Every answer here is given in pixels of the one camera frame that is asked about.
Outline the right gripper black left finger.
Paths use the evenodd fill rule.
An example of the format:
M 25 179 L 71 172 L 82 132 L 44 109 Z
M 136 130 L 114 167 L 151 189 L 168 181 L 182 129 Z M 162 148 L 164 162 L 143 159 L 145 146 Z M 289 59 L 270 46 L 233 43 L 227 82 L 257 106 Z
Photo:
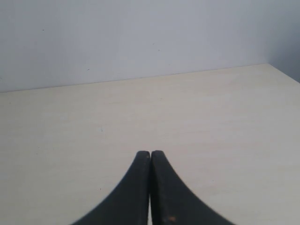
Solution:
M 75 225 L 146 225 L 149 211 L 150 153 L 137 152 L 115 189 Z

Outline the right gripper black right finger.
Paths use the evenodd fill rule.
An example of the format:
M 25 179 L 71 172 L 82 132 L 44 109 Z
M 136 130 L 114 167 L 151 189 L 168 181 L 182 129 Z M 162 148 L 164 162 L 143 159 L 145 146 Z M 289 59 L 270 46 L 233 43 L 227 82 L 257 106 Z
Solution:
M 180 179 L 163 151 L 151 153 L 150 204 L 154 225 L 230 225 Z

